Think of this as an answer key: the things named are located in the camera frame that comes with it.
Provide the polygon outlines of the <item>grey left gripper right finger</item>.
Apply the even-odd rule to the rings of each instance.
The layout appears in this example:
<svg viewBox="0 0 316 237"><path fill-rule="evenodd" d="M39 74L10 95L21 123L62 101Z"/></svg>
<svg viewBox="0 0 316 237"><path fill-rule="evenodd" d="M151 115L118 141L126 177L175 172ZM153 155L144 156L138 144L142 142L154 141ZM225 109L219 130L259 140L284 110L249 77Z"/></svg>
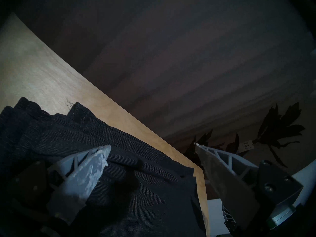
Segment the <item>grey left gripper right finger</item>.
<svg viewBox="0 0 316 237"><path fill-rule="evenodd" d="M274 230L296 211L303 185L269 160L259 166L241 156L194 143L207 178L238 230Z"/></svg>

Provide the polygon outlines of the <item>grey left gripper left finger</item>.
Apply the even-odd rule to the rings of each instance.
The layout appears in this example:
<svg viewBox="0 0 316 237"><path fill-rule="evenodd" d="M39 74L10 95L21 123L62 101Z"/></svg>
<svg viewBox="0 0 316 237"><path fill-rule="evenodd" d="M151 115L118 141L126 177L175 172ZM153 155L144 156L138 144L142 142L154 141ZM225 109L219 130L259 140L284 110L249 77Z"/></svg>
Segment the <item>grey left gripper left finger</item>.
<svg viewBox="0 0 316 237"><path fill-rule="evenodd" d="M10 181L10 206L36 222L57 218L71 225L108 166L110 151L110 145L100 146L48 168L36 161Z"/></svg>

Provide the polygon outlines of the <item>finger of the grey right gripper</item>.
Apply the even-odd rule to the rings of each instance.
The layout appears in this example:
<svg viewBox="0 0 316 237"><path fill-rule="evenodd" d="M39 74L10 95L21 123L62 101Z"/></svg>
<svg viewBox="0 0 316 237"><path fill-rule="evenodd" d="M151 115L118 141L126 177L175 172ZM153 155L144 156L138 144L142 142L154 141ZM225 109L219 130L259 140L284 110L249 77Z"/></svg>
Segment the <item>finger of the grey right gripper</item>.
<svg viewBox="0 0 316 237"><path fill-rule="evenodd" d="M223 217L224 217L224 224L226 228L228 229L230 234L236 234L237 232L237 224L233 217L231 216L230 212L228 209L225 207L225 205L222 202L222 212L223 212Z"/></svg>

